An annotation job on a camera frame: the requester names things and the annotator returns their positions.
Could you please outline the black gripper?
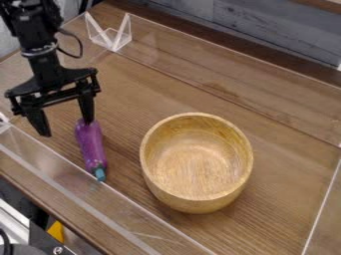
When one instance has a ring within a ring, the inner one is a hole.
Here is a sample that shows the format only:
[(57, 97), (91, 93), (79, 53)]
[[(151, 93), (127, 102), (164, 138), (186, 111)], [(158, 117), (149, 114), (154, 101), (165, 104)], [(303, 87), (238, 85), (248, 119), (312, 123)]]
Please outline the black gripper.
[(28, 58), (34, 76), (4, 93), (15, 115), (26, 116), (40, 136), (53, 135), (44, 108), (78, 100), (83, 120), (95, 119), (94, 97), (102, 90), (97, 68), (63, 67), (57, 53)]

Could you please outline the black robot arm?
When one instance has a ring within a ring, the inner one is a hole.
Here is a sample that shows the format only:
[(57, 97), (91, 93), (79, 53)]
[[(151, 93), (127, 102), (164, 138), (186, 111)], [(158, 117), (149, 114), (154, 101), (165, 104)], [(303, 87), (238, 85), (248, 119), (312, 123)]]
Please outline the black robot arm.
[(44, 108), (78, 100), (83, 120), (95, 120), (97, 93), (102, 90), (98, 69), (70, 69), (62, 66), (58, 51), (83, 57), (83, 43), (62, 28), (63, 17), (54, 0), (0, 0), (0, 17), (19, 39), (22, 56), (28, 60), (34, 76), (8, 89), (4, 97), (12, 113), (23, 116), (42, 136), (51, 136)]

